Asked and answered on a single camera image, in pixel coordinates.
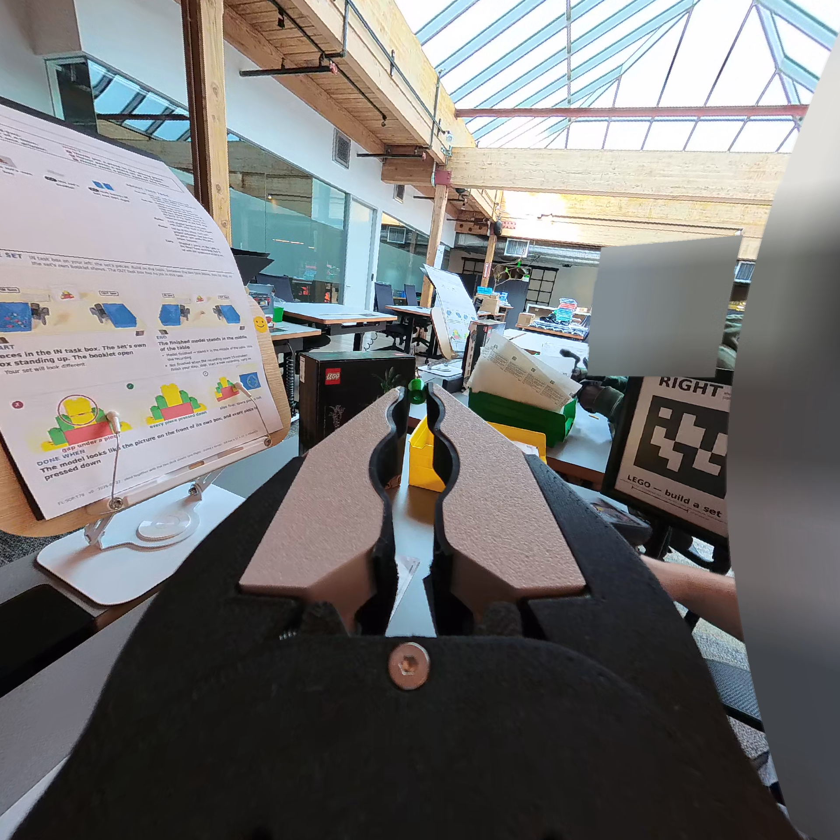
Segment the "printed instruction sheet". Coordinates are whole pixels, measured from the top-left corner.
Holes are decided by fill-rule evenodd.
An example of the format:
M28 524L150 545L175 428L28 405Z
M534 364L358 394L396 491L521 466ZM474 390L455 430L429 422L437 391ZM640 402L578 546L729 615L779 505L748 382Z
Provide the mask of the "printed instruction sheet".
M284 423L252 299L162 161L2 105L2 438L39 519Z

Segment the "wooden top office desk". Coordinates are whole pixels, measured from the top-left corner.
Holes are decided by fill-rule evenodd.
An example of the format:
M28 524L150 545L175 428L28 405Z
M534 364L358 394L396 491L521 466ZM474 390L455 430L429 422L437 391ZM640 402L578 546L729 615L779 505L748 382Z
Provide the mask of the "wooden top office desk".
M294 322L320 329L332 337L352 334L353 350L362 350L362 335L382 332L385 325L396 322L397 316L379 311L356 310L337 303L284 302L284 322Z

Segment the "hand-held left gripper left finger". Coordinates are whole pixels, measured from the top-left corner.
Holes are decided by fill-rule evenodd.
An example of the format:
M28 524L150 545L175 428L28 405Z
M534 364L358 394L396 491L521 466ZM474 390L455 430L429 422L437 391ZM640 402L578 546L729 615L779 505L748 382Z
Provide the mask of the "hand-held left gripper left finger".
M390 390L315 445L242 574L243 592L331 603L350 634L380 633L396 597L392 501L408 396Z

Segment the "wooden support post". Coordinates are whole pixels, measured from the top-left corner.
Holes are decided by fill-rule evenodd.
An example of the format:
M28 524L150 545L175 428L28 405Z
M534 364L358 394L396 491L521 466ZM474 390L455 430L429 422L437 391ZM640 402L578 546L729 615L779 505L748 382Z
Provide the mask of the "wooden support post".
M231 241L224 73L224 4L181 1L196 200Z

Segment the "green plastic bin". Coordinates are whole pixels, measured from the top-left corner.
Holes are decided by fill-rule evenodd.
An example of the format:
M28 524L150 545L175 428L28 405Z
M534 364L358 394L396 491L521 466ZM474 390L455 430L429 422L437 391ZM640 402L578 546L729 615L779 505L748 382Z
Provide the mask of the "green plastic bin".
M555 412L502 396L469 390L468 406L489 423L543 433L547 446L551 448L562 443L570 432L577 402L572 400Z

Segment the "wooden document stand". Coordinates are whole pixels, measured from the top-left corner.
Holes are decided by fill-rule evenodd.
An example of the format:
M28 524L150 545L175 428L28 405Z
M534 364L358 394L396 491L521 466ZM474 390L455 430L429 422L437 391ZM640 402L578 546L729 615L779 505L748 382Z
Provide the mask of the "wooden document stand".
M214 486L222 471L278 444L277 430L62 516L38 519L14 462L2 451L2 530L36 536L80 524L35 556L46 572L89 602L119 606L152 593L241 498Z

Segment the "person's right forearm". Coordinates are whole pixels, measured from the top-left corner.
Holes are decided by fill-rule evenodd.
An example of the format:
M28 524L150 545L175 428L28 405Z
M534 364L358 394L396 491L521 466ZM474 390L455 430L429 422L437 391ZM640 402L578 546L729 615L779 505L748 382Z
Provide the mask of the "person's right forearm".
M743 642L734 578L641 556L673 602Z

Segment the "black framed marker sign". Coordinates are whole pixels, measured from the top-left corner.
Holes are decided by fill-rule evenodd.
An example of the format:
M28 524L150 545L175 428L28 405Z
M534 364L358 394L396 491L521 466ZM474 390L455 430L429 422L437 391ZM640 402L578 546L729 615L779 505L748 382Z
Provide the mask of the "black framed marker sign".
M602 493L714 545L728 543L732 372L630 377Z

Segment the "white folded papers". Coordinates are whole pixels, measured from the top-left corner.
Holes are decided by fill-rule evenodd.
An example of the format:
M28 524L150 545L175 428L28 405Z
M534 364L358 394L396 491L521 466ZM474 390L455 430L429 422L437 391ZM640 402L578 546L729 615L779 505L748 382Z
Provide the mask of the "white folded papers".
M573 401L581 384L500 333L492 333L480 349L467 387L474 393L558 412Z

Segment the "yellow plastic bin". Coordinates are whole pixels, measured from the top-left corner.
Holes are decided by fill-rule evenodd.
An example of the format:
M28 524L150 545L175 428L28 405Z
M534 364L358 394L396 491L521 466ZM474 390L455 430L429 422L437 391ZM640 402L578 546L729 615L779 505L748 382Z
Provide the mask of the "yellow plastic bin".
M543 463L547 462L547 438L544 433L500 423L490 423L490 425L524 453L539 455ZM434 435L428 427L427 418L422 419L415 427L408 444L410 450L409 484L413 487L442 492L445 489L445 483L434 469Z

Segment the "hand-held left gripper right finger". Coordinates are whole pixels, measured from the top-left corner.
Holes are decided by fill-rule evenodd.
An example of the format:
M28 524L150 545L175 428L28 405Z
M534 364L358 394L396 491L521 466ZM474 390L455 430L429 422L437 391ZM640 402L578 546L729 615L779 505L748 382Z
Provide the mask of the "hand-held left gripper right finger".
M434 515L427 593L439 636L471 634L491 606L582 595L586 582L526 455L438 385L427 391Z

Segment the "tilted instruction board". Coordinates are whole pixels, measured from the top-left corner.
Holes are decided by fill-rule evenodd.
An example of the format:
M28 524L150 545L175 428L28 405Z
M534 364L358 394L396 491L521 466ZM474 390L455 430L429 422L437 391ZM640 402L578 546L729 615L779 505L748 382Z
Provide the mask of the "tilted instruction board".
M448 361L460 358L466 351L469 326L477 320L473 300L458 275L428 265L423 271L434 288L430 318L440 352Z

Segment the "black folded panel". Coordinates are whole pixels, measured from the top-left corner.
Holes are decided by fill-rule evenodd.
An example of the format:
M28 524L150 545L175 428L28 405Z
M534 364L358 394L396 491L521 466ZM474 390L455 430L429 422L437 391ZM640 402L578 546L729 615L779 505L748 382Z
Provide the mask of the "black folded panel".
M257 282L257 276L260 272L273 262L273 258L268 253L260 253L241 248L231 248L231 251L239 275L246 286L249 283Z

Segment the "black bamboo print box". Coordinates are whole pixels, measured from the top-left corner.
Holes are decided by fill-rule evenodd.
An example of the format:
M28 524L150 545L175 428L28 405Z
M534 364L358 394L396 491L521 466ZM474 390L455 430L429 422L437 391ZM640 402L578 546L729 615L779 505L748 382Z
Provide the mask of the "black bamboo print box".
M298 387L299 454L398 386L417 369L413 355L393 350L301 353Z

